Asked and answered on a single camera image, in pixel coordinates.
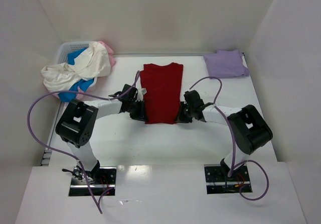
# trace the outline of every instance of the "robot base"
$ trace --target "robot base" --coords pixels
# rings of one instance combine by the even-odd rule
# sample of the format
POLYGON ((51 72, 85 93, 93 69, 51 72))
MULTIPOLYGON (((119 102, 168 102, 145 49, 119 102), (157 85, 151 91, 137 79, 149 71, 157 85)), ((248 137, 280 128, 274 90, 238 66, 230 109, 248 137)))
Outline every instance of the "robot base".
MULTIPOLYGON (((100 171, 104 178, 101 181, 91 183, 90 187, 94 195, 100 196, 102 192, 107 189, 107 183, 109 187, 113 187, 106 195, 115 195, 116 184, 116 167, 100 167, 100 171)), ((81 176, 73 175, 71 177, 71 184, 69 189, 69 196, 90 196, 86 181, 81 176)))
POLYGON ((242 188, 243 192, 252 192, 250 177, 247 167, 240 167, 231 178, 223 174, 221 165, 205 165, 205 179, 207 194, 238 193, 244 184, 249 184, 242 188))

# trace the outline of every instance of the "white cloth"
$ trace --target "white cloth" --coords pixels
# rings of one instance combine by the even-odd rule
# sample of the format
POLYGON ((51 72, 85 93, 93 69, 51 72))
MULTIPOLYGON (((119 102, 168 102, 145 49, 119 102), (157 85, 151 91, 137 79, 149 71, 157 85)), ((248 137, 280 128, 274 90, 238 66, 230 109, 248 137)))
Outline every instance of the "white cloth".
POLYGON ((49 92, 69 90, 81 79, 90 80, 110 74, 107 49, 99 42, 90 42, 89 47, 75 58, 75 65, 60 63, 45 66, 41 73, 49 92))
POLYGON ((91 42, 89 47, 75 58, 75 65, 67 64, 66 68, 84 80, 108 76, 111 66, 107 49, 99 42, 91 42))

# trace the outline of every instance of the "pink cloth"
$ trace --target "pink cloth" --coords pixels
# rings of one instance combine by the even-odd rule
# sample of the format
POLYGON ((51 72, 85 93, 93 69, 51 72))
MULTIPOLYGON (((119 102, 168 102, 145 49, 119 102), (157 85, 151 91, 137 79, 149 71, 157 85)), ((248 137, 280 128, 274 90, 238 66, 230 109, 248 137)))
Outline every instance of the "pink cloth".
POLYGON ((114 51, 113 51, 109 46, 107 46, 106 43, 104 43, 104 42, 102 42, 102 41, 99 41, 99 43, 101 43, 101 44, 107 49, 108 56, 109 56, 110 66, 115 65, 116 59, 113 57, 114 51))

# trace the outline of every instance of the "blue cloth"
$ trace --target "blue cloth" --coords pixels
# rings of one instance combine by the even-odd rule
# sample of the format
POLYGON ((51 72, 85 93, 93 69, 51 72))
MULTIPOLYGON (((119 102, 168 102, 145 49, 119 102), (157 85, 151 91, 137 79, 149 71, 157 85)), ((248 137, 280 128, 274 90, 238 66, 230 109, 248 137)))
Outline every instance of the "blue cloth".
MULTIPOLYGON (((82 53, 86 49, 87 49, 87 47, 85 47, 83 49, 80 49, 78 51, 69 53, 68 54, 68 64, 69 65, 75 65, 75 58, 78 57, 80 55, 80 53, 82 53)), ((85 92, 85 91, 87 91, 87 89, 89 88, 89 86, 93 82, 94 82, 94 79, 90 79, 88 81, 85 81, 85 80, 81 79, 78 82, 76 82, 74 85, 72 85, 69 90, 78 92, 78 87, 79 87, 83 92, 85 92)), ((70 102, 71 100, 76 98, 76 94, 75 93, 71 93, 71 92, 61 92, 61 93, 58 94, 58 97, 60 98, 61 102, 70 102)))
POLYGON ((72 52, 68 54, 68 64, 69 65, 75 65, 75 58, 80 55, 83 51, 85 51, 88 47, 85 47, 83 49, 80 49, 78 51, 72 52))
MULTIPOLYGON (((80 81, 72 85, 69 90, 78 92, 78 87, 79 87, 82 91, 85 92, 93 82, 94 82, 94 79, 90 79, 88 81, 81 79, 80 81)), ((58 94, 58 97, 60 98, 61 102, 70 102, 71 100, 76 98, 76 94, 71 92, 61 92, 58 94)))

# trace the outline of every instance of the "folded red shirt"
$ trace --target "folded red shirt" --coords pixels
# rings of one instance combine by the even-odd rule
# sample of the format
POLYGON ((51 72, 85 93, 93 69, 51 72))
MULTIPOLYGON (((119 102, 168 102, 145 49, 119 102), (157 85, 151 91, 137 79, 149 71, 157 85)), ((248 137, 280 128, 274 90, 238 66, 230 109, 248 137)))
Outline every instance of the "folded red shirt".
POLYGON ((171 63, 167 66, 144 64, 140 72, 141 87, 146 88, 144 95, 146 124, 175 124, 180 109, 183 65, 171 63))

